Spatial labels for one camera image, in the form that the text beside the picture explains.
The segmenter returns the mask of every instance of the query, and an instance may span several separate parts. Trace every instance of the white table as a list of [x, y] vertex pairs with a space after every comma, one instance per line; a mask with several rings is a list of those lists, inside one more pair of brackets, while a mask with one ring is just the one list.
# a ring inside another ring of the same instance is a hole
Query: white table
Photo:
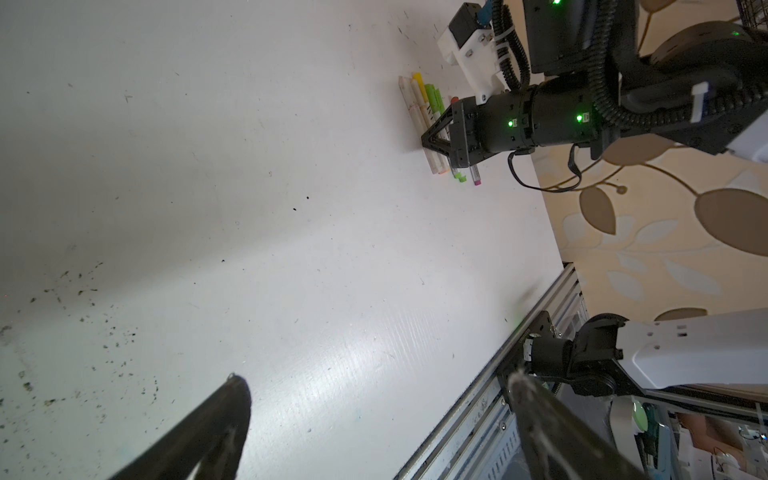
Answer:
[[418, 149], [460, 4], [2, 6], [1, 477], [106, 478], [230, 372], [241, 478], [397, 472], [561, 271], [504, 158]]

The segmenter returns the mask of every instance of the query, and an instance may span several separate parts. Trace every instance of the green marker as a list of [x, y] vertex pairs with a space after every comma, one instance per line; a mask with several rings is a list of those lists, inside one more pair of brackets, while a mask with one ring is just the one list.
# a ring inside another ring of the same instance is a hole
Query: green marker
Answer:
[[440, 93], [440, 89], [435, 89], [435, 100], [437, 100], [437, 108], [440, 109], [440, 114], [445, 113], [445, 105], [442, 103], [442, 94]]
[[427, 90], [427, 98], [429, 99], [429, 107], [432, 109], [432, 113], [439, 114], [440, 108], [437, 103], [437, 97], [435, 96], [435, 85], [425, 84], [424, 88]]

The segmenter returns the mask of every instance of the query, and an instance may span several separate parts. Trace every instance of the wallpaper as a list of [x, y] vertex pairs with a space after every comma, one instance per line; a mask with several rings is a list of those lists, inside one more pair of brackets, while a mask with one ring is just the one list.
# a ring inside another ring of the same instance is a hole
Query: wallpaper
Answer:
[[[641, 5], [652, 12], [640, 19], [643, 55], [688, 25], [738, 16], [731, 1]], [[573, 181], [569, 148], [532, 155], [541, 186]], [[652, 134], [618, 141], [597, 162], [579, 151], [577, 164], [581, 186], [544, 199], [590, 313], [651, 322], [768, 306], [768, 165]]]

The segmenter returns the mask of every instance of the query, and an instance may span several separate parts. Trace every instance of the robotic arm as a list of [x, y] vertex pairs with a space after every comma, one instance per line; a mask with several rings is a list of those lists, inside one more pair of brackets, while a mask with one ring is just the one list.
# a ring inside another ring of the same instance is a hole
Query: robotic arm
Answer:
[[[617, 139], [647, 133], [768, 163], [768, 32], [701, 23], [640, 58], [637, 2], [523, 0], [523, 7], [530, 67], [502, 0], [465, 3], [439, 39], [475, 91], [422, 136], [452, 167], [511, 151], [514, 174], [515, 154], [557, 144], [589, 147], [597, 160]], [[529, 85], [531, 73], [548, 80]], [[450, 141], [439, 137], [445, 128]]]

